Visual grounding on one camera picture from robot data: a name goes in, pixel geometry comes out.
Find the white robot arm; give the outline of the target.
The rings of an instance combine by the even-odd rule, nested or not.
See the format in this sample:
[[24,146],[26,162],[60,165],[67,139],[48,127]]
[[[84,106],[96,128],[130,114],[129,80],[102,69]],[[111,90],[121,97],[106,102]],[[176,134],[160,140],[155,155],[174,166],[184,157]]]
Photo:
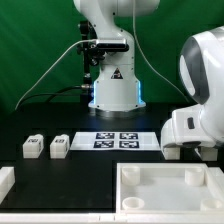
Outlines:
[[[160,0],[73,1],[96,32],[93,50],[103,55],[89,107],[106,115],[143,108],[141,85],[134,74],[135,40],[115,25],[114,18],[149,14]],[[161,147],[224,144],[224,26],[189,37],[179,71],[196,104],[172,112],[162,128]]]

